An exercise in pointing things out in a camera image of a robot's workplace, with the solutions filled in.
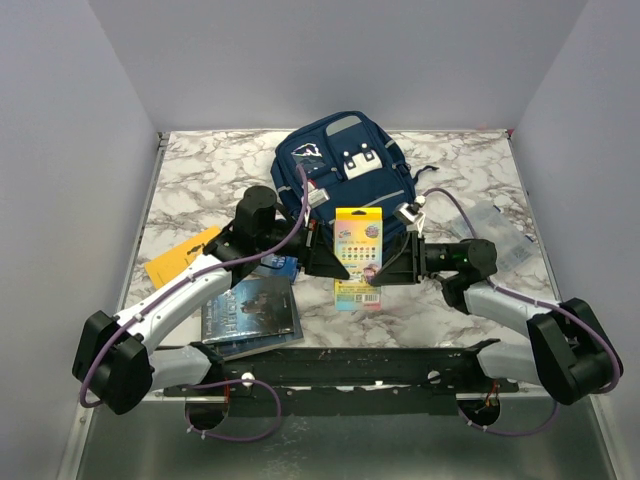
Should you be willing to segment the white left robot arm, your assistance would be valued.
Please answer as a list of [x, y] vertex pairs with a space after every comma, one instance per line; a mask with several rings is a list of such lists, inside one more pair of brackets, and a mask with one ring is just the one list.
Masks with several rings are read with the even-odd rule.
[[265, 256], [294, 257], [311, 276], [348, 279], [319, 229], [307, 226], [303, 215], [277, 220], [283, 210], [271, 188], [247, 189], [233, 220], [183, 272], [113, 316], [92, 314], [84, 323], [72, 365], [81, 383], [81, 405], [104, 404], [121, 415], [153, 390], [190, 385], [201, 395], [214, 393], [222, 372], [204, 347], [190, 344], [162, 351], [159, 346], [199, 307], [251, 275]]

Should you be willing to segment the navy blue student backpack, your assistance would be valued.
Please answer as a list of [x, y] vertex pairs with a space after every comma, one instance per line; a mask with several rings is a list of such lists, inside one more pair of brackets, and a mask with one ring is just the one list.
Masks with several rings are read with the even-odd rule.
[[311, 217], [333, 240], [338, 208], [382, 209], [383, 244], [405, 227], [394, 216], [396, 207], [416, 197], [420, 175], [401, 148], [377, 123], [360, 111], [344, 111], [289, 134], [275, 149], [271, 177], [281, 203], [291, 214], [301, 209], [302, 184], [296, 168], [306, 174]]

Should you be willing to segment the yellow crayon box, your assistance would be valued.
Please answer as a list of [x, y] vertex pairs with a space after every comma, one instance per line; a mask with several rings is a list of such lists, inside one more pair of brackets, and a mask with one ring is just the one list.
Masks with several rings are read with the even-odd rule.
[[381, 308], [381, 288], [373, 280], [382, 267], [383, 217], [380, 207], [336, 209], [334, 254], [349, 274], [334, 281], [334, 303], [338, 311]]

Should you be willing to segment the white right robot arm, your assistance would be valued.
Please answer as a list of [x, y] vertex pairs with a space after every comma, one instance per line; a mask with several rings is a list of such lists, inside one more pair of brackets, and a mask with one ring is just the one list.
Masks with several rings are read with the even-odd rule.
[[492, 342], [460, 367], [460, 379], [480, 392], [496, 378], [539, 385], [557, 402], [613, 390], [623, 365], [595, 312], [584, 300], [536, 300], [492, 282], [495, 245], [484, 239], [427, 243], [416, 232], [398, 238], [392, 255], [372, 278], [374, 286], [413, 285], [444, 272], [446, 304], [492, 320], [525, 338], [522, 345]]

